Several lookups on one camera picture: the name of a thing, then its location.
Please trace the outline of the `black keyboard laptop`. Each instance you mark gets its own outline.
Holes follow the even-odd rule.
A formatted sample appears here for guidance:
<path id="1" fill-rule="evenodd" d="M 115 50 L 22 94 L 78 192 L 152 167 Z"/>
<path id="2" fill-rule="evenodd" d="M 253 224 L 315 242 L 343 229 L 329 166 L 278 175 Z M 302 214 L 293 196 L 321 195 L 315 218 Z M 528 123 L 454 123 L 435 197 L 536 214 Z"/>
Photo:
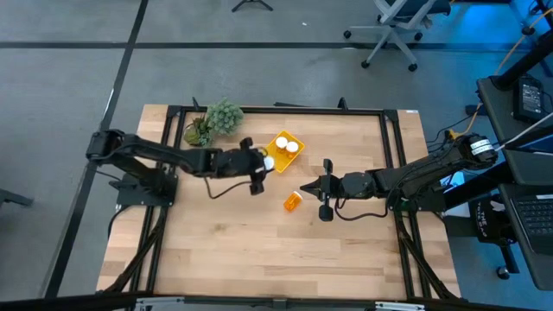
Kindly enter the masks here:
<path id="1" fill-rule="evenodd" d="M 553 186 L 501 184 L 499 190 L 519 238 L 533 253 L 553 257 Z"/>

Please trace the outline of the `white office chair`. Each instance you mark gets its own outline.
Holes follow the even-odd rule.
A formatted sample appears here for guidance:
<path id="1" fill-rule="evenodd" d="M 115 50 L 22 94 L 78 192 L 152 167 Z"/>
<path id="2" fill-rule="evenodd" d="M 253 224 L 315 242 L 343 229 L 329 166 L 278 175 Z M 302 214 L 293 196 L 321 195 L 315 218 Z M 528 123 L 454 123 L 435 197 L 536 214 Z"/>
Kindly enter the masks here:
<path id="1" fill-rule="evenodd" d="M 429 29 L 433 25 L 430 19 L 431 16 L 448 16 L 451 13 L 450 0 L 373 0 L 373 2 L 380 11 L 376 24 L 350 26 L 343 32 L 342 36 L 345 39 L 350 39 L 353 29 L 366 29 L 381 34 L 381 38 L 374 49 L 361 62 L 362 68 L 368 68 L 377 51 L 393 41 L 410 61 L 408 70 L 415 72 L 418 69 L 416 56 L 402 41 L 400 33 L 413 33 L 413 39 L 419 42 L 423 38 L 422 28 Z"/>

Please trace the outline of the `black bag white lettering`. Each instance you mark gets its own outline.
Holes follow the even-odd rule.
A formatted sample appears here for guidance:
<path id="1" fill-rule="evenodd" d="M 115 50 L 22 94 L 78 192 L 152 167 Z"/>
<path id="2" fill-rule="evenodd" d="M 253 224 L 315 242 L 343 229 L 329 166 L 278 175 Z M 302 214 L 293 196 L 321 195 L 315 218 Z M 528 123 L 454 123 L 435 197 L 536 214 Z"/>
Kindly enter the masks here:
<path id="1" fill-rule="evenodd" d="M 505 204 L 498 194 L 471 201 L 469 212 L 480 242 L 498 246 L 517 242 Z"/>

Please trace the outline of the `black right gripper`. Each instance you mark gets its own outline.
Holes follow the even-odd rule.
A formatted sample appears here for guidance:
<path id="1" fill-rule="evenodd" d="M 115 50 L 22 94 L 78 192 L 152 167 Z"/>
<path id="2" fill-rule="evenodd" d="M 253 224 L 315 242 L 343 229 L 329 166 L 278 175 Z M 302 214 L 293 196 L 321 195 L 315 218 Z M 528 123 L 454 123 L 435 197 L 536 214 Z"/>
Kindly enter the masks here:
<path id="1" fill-rule="evenodd" d="M 300 186 L 300 189 L 320 199 L 319 218 L 329 222 L 336 214 L 345 221 L 354 221 L 364 217 L 375 217 L 375 213 L 363 213 L 354 217 L 344 217 L 339 210 L 348 200 L 368 200 L 376 193 L 376 185 L 372 176 L 368 173 L 353 172 L 338 178 L 333 173 L 333 163 L 329 159 L 323 160 L 325 174 L 315 181 Z"/>

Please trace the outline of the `fuzzy green potted plant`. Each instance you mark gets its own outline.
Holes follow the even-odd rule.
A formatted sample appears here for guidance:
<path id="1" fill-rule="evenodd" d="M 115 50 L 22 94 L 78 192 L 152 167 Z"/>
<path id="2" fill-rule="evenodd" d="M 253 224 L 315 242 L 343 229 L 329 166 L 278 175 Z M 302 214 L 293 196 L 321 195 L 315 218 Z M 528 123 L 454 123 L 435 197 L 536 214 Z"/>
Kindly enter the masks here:
<path id="1" fill-rule="evenodd" d="M 239 105 L 223 98 L 207 108 L 206 119 L 210 130 L 218 135 L 231 136 L 242 124 L 244 113 Z"/>

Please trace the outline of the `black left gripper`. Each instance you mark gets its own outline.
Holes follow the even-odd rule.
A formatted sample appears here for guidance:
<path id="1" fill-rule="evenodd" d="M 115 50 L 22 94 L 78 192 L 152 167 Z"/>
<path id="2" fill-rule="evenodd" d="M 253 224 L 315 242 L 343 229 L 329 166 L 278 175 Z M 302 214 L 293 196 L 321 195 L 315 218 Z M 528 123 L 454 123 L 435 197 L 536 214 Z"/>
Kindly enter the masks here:
<path id="1" fill-rule="evenodd" d="M 213 158 L 214 173 L 211 178 L 249 176 L 251 195 L 261 194 L 265 176 L 274 171 L 273 168 L 264 167 L 264 159 L 267 157 L 270 157 L 270 153 L 265 147 L 254 148 L 252 138 L 246 137 L 239 142 L 237 149 L 222 151 Z"/>

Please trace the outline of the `black stand post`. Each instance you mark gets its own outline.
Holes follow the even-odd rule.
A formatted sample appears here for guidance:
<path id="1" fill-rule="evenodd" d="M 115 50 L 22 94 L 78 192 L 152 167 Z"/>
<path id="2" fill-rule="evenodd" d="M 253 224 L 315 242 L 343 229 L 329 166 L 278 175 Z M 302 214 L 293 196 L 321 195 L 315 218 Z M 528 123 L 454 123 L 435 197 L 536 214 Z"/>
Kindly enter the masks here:
<path id="1" fill-rule="evenodd" d="M 553 52 L 553 30 L 546 33 L 545 37 L 537 45 L 523 56 L 514 65 L 509 67 L 504 73 L 492 76 L 492 82 L 497 89 L 507 90 L 521 78 L 525 73 L 532 69 L 541 60 L 545 59 Z"/>

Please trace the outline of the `yellow plastic mesh basket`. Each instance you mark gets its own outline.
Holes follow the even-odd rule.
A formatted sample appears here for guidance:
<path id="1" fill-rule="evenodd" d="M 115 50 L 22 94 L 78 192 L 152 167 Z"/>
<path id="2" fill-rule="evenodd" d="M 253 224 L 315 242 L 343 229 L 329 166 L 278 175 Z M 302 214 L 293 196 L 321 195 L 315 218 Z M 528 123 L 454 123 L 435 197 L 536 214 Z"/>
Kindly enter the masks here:
<path id="1" fill-rule="evenodd" d="M 276 150 L 276 146 L 275 146 L 275 140 L 279 137 L 279 136 L 285 136 L 287 139 L 288 139 L 288 142 L 289 141 L 294 141 L 294 142 L 297 142 L 298 145 L 299 145 L 299 150 L 297 152 L 297 154 L 293 157 L 293 158 L 289 158 L 287 155 L 286 155 L 286 150 L 284 152 L 277 152 Z M 298 138 L 296 138 L 295 136 L 293 136 L 292 134 L 290 134 L 288 131 L 286 130 L 282 130 L 279 134 L 277 134 L 273 139 L 272 141 L 266 146 L 266 149 L 269 151 L 270 153 L 270 156 L 272 156 L 275 160 L 275 167 L 274 169 L 278 172 L 278 173 L 282 173 L 301 153 L 302 151 L 304 150 L 305 148 L 305 145 L 303 142 L 301 142 Z"/>

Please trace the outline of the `black power adapter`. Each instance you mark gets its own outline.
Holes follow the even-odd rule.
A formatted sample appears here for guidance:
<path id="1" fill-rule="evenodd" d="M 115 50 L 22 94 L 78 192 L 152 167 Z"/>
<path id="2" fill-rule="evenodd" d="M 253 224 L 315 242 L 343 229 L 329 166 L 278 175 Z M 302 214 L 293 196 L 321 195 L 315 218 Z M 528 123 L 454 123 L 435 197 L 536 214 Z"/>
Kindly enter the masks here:
<path id="1" fill-rule="evenodd" d="M 531 76 L 523 76 L 513 89 L 513 118 L 534 124 L 545 116 L 543 85 Z"/>

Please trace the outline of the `small green succulent plant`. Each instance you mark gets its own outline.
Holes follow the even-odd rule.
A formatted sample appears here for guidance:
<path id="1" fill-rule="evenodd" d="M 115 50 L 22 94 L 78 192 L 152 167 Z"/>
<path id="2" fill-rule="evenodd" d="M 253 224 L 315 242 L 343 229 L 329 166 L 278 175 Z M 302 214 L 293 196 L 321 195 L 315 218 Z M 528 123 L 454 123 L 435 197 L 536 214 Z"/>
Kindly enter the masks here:
<path id="1" fill-rule="evenodd" d="M 186 126 L 183 140 L 194 147 L 204 148 L 212 145 L 213 136 L 205 116 L 195 118 L 191 124 Z"/>

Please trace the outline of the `black side desk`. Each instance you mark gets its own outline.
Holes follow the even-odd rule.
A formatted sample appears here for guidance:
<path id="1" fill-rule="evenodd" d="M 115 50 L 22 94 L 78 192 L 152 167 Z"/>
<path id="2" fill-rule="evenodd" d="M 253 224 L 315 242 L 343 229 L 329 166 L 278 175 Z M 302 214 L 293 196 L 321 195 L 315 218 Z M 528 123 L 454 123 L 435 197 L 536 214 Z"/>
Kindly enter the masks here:
<path id="1" fill-rule="evenodd" d="M 553 112 L 534 124 L 513 118 L 513 90 L 497 89 L 492 79 L 477 81 L 479 97 L 490 118 L 512 179 L 501 184 L 553 186 Z M 500 196 L 506 203 L 505 196 Z M 507 210 L 511 222 L 512 215 Z M 553 291 L 553 257 L 533 253 L 512 227 L 536 287 Z"/>

